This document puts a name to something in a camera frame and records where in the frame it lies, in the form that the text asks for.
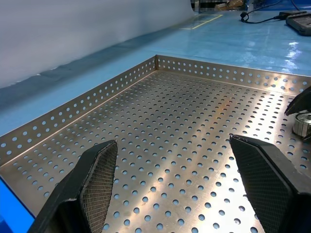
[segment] metal tray floor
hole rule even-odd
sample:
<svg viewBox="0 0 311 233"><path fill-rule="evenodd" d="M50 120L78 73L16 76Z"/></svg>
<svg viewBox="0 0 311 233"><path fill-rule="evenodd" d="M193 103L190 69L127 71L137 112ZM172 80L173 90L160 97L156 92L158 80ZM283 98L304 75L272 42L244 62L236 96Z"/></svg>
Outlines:
<svg viewBox="0 0 311 233"><path fill-rule="evenodd" d="M294 117L284 115L292 99L157 70L48 139L47 150L54 144L63 153L48 162L48 174L38 171L42 178L30 178L49 180L41 188L33 182L36 191L30 196L48 197L47 190L71 170L77 155L115 139L119 155L103 232L262 233L229 136L273 143L310 175L310 146L292 134Z"/></svg>

